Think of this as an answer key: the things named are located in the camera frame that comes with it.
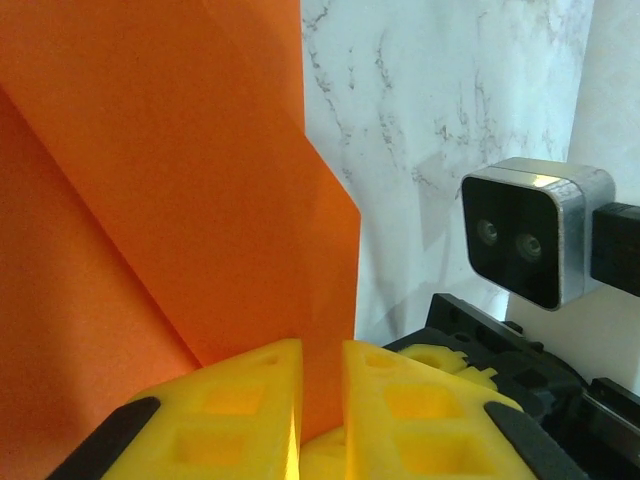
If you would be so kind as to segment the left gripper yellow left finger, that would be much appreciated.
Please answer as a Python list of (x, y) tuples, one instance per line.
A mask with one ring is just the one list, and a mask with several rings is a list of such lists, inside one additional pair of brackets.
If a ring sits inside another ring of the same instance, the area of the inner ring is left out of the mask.
[(297, 479), (303, 355), (279, 340), (140, 392), (52, 479)]

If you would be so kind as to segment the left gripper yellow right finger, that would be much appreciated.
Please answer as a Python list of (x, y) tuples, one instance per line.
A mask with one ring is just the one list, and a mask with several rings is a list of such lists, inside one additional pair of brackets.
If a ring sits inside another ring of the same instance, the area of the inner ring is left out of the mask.
[(512, 399), (360, 341), (343, 344), (349, 479), (583, 479)]

